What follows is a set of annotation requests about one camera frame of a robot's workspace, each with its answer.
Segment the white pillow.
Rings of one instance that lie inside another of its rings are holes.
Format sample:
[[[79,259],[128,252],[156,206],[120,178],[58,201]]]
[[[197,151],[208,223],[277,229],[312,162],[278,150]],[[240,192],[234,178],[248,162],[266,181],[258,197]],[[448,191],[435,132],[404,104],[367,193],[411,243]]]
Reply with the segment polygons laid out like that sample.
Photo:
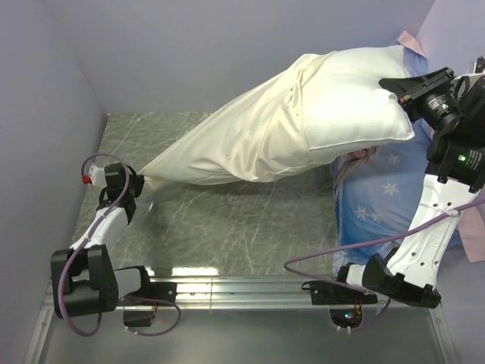
[[[335,52],[302,86],[302,124],[313,153],[336,158],[411,140],[415,132],[380,80],[409,76],[401,45]]]

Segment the cream pillowcase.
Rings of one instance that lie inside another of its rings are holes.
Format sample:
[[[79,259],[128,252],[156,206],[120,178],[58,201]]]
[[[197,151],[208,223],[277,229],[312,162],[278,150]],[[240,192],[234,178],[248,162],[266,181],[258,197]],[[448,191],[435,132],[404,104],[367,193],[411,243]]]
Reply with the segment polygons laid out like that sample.
[[[209,115],[140,171],[148,180],[195,185],[272,182],[321,165],[302,120],[302,88],[327,55],[305,54],[286,70]]]

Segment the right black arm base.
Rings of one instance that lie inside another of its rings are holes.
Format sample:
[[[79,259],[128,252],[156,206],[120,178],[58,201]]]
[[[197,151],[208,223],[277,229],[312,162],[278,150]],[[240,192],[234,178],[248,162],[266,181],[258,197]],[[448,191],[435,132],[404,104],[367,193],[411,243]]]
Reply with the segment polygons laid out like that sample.
[[[314,306],[371,305],[377,304],[378,301],[377,296],[373,293],[363,293],[323,281],[307,281],[302,284],[301,288],[310,293],[311,304]]]

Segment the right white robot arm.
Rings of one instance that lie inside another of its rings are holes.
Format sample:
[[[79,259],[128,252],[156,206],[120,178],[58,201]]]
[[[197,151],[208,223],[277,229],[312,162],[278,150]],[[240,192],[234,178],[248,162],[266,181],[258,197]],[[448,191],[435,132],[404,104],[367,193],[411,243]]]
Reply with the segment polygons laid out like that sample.
[[[381,293],[409,306],[436,308],[440,261],[462,211],[475,207],[484,186],[484,74],[454,75],[442,68],[418,77],[383,78],[410,121],[433,130],[423,192],[401,245],[385,259],[340,268],[335,297],[350,303],[361,290]]]

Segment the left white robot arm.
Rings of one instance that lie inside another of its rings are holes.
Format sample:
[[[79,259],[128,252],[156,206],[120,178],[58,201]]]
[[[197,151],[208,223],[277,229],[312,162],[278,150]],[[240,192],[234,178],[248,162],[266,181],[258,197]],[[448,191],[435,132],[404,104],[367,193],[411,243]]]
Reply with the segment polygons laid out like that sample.
[[[108,253],[133,220],[144,178],[130,166],[115,163],[91,165],[83,181],[101,189],[95,219],[69,249],[51,257],[55,310],[63,319],[111,312],[124,297],[143,305],[153,293],[144,266],[115,270]]]

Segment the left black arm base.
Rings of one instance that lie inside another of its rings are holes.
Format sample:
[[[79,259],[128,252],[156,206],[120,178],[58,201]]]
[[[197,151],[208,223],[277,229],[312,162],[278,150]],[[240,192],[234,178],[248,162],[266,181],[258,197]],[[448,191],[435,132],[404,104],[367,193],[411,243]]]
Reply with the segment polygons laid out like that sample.
[[[161,301],[174,303],[177,283],[151,281],[146,287],[136,283],[123,283],[119,286],[118,306],[164,306]]]

